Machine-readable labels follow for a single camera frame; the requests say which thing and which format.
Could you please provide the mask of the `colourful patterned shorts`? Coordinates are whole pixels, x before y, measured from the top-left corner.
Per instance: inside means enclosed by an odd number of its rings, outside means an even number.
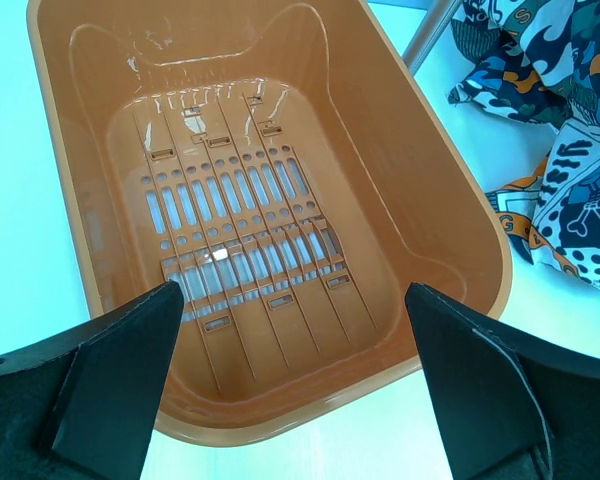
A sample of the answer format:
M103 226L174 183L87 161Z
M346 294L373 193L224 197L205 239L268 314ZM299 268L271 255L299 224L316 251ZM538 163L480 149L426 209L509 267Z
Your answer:
M557 133L487 195L512 246L600 290L600 1L466 1L451 28L473 69L450 103Z

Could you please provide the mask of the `silver clothes rack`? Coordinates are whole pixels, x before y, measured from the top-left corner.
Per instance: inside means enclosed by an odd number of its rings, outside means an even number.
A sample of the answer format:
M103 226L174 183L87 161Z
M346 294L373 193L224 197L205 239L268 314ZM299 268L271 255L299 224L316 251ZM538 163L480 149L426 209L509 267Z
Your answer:
M402 54L402 60L413 76L423 65L461 4L462 0L428 2L424 18Z

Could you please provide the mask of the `orange plastic basket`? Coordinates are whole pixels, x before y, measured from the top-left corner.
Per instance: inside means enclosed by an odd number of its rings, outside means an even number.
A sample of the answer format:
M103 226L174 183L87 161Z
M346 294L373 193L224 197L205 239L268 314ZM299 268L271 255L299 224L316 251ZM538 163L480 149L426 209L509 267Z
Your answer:
M269 439L420 366L405 294L499 316L482 190L364 1L32 1L89 311L165 281L155 426Z

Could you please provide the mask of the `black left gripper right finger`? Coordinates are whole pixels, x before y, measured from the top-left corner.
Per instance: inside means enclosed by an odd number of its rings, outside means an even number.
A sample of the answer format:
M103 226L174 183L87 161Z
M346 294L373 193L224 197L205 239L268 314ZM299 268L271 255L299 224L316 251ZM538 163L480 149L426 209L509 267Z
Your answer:
M455 479L600 479L600 359L421 283L405 304Z

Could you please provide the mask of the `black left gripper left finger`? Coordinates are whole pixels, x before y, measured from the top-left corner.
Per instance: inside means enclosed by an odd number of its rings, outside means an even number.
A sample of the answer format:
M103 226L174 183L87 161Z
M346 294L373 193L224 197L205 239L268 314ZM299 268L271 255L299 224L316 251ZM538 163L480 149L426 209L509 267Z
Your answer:
M183 308L168 281L0 355L0 479L139 478Z

